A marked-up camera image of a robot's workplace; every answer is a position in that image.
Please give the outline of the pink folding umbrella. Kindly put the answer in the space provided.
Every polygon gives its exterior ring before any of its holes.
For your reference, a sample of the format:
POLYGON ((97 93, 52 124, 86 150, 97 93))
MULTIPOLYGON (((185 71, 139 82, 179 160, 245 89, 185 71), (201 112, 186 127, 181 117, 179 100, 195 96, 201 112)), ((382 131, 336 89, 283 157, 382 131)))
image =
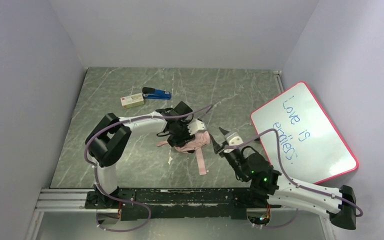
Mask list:
POLYGON ((194 140, 186 143, 184 146, 181 146, 181 147, 174 146, 174 149, 180 153, 195 154, 199 174, 201 176, 206 175, 207 170, 205 166, 205 160, 204 160, 204 154, 203 154, 202 148, 205 145, 210 144, 210 134, 208 131, 205 131, 205 132, 198 132, 194 136, 195 136, 194 140))

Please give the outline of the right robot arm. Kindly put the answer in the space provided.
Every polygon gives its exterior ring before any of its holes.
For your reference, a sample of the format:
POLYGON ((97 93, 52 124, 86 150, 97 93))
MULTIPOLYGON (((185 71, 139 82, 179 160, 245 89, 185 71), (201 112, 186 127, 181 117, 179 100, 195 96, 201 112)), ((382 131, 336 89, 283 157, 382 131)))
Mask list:
POLYGON ((277 170, 256 150, 245 157, 249 145, 236 132, 219 130, 223 143, 209 137, 214 153, 227 160, 238 181, 250 182, 249 199, 254 206, 284 205, 328 217, 338 228, 356 230, 363 211, 351 186, 326 187, 293 178, 283 167, 280 142, 276 142, 277 170))

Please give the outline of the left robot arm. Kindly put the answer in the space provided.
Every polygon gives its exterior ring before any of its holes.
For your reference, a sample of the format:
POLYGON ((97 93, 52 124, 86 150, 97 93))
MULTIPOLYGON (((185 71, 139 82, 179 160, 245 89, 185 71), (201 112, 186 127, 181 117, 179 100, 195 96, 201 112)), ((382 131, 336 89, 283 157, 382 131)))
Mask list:
POLYGON ((167 137, 167 144, 181 148, 195 139, 189 124, 193 110, 183 101, 175 107, 161 108, 136 117, 106 114, 85 140, 84 158, 96 169, 94 191, 98 200, 112 206, 118 197, 116 163, 121 158, 130 137, 156 134, 167 137))

